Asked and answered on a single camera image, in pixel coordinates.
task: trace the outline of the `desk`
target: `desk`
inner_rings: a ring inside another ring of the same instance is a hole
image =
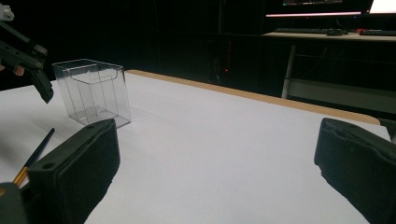
[[[314,164],[320,122],[334,116],[139,71],[125,78],[132,123],[118,129],[120,169],[87,223],[367,223]],[[53,89],[48,105],[34,87],[0,92],[0,181],[50,128],[44,154],[82,128]],[[342,120],[389,140],[385,127]]]
[[[372,48],[395,48],[396,36],[366,36],[366,35],[311,35],[269,33],[265,37],[280,38],[291,43],[288,69],[285,75],[282,98],[288,96],[301,97],[339,105],[349,105],[374,111],[396,114],[396,91],[375,90],[362,87],[331,84],[319,81],[308,81],[292,77],[293,62],[297,44],[301,41],[312,44],[317,42],[338,46],[371,46]]]

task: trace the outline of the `transparent plastic box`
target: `transparent plastic box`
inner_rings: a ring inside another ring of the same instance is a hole
[[[131,122],[122,66],[81,59],[52,69],[70,118],[83,125],[114,119],[118,128]]]

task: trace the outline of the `monitor screen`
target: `monitor screen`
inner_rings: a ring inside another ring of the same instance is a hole
[[[353,16],[368,10],[372,0],[267,0],[266,17]]]
[[[369,11],[370,14],[396,13],[395,0],[374,0]]]

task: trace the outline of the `white table surface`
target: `white table surface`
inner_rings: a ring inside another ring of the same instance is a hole
[[[125,76],[132,123],[118,129],[120,169],[87,223],[367,223],[314,164],[324,115]],[[0,91],[0,182],[51,128],[43,155],[82,128],[53,89],[48,105],[32,86]]]

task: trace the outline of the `keyboard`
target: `keyboard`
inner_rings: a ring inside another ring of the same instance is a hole
[[[305,29],[305,28],[277,28],[275,33],[295,33],[295,34],[312,34],[326,35],[329,29]]]
[[[396,31],[362,30],[360,35],[396,36]]]

